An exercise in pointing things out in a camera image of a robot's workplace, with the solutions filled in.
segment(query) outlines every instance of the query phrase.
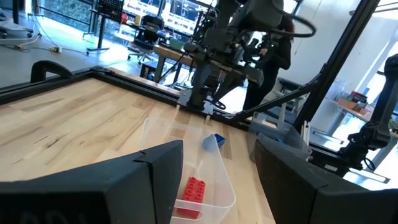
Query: person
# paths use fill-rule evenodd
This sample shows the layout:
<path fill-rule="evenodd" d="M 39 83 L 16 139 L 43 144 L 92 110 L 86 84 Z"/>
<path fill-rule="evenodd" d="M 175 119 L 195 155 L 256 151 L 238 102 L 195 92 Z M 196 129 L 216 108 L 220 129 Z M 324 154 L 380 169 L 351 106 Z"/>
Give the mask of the person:
<path fill-rule="evenodd" d="M 277 29 L 293 33 L 294 25 L 292 19 L 288 16 L 283 16 Z M 273 41 L 278 42 L 279 46 L 270 55 L 270 58 L 261 65 L 262 68 L 260 69 L 262 69 L 264 76 L 262 85 L 258 86 L 256 83 L 249 81 L 243 110 L 248 110 L 260 105 L 262 99 L 273 89 L 279 69 L 283 68 L 284 70 L 288 70 L 290 68 L 290 51 L 293 37 L 271 34 L 271 38 Z M 260 49 L 260 55 L 264 56 L 267 50 L 268 49 L 265 48 Z"/>

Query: person's dark clothing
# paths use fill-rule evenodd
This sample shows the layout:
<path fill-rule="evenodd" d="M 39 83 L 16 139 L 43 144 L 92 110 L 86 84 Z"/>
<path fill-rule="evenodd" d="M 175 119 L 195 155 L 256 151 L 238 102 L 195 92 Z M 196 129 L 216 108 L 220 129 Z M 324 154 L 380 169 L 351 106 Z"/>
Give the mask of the person's dark clothing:
<path fill-rule="evenodd" d="M 262 73 L 264 75 L 264 82 L 262 85 L 257 86 L 256 83 L 249 81 L 243 110 L 258 106 L 262 99 L 271 92 L 275 85 L 279 68 L 283 68 L 284 70 L 290 68 L 290 51 L 292 48 L 290 39 L 288 37 L 282 37 L 278 42 L 279 46 L 276 48 L 275 52 L 270 55 L 270 59 L 262 66 Z"/>

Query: blue lego piece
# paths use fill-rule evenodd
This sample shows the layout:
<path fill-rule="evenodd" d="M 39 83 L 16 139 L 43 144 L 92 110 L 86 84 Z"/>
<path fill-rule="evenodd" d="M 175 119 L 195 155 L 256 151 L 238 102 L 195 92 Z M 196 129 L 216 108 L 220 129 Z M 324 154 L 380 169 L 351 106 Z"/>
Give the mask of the blue lego piece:
<path fill-rule="evenodd" d="M 207 150 L 207 151 L 212 150 L 212 148 L 211 148 L 212 140 L 211 139 L 213 136 L 216 138 L 218 148 L 223 146 L 223 144 L 225 143 L 225 138 L 223 136 L 220 136 L 219 134 L 214 134 L 214 135 L 208 136 L 207 138 L 205 138 L 203 140 L 201 146 L 204 148 L 204 150 Z"/>

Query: clear plastic bin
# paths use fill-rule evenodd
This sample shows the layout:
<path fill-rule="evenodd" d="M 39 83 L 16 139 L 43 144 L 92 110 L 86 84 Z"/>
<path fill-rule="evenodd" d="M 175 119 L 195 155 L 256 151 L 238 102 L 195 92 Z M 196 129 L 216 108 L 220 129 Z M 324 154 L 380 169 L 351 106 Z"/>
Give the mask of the clear plastic bin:
<path fill-rule="evenodd" d="M 288 150 L 296 156 L 307 159 L 312 150 L 304 142 L 296 129 L 286 122 L 267 116 L 264 113 L 254 113 L 246 136 L 250 159 L 254 159 L 254 144 L 257 135 L 265 135 L 269 147 L 278 147 L 280 150 Z"/>
<path fill-rule="evenodd" d="M 183 172 L 171 223 L 220 223 L 235 204 L 235 193 L 229 181 L 216 139 L 212 133 L 164 119 L 146 119 L 141 149 L 176 139 L 183 140 Z M 206 149 L 202 147 L 206 139 Z M 203 203 L 181 200 L 189 177 L 206 182 Z M 199 211 L 193 220 L 176 208 Z"/>

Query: red lego brick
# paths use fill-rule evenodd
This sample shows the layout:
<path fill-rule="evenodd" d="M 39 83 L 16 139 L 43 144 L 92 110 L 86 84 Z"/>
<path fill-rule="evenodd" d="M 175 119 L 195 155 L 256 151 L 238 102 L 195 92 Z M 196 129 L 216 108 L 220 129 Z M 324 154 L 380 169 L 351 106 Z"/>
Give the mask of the red lego brick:
<path fill-rule="evenodd" d="M 189 202 L 202 203 L 205 196 L 206 183 L 202 180 L 198 180 L 194 177 L 189 177 L 188 182 L 185 186 L 184 194 L 182 195 L 182 200 Z M 181 215 L 188 216 L 192 219 L 197 219 L 199 216 L 199 211 L 178 208 L 177 212 Z"/>

